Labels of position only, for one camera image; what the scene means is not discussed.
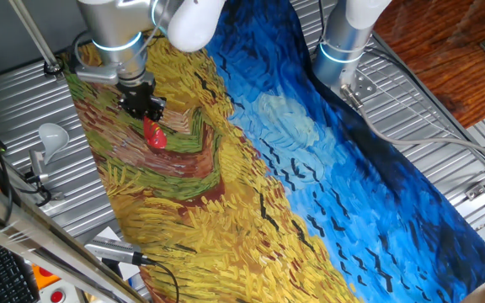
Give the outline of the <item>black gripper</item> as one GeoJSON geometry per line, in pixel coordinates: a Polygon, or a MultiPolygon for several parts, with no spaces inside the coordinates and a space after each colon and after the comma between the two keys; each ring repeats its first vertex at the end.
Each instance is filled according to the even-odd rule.
{"type": "Polygon", "coordinates": [[[158,122],[163,117],[167,100],[163,97],[153,97],[156,81],[145,81],[137,86],[117,84],[121,92],[118,106],[134,119],[141,118],[141,112],[150,112],[150,120],[158,122]]]}

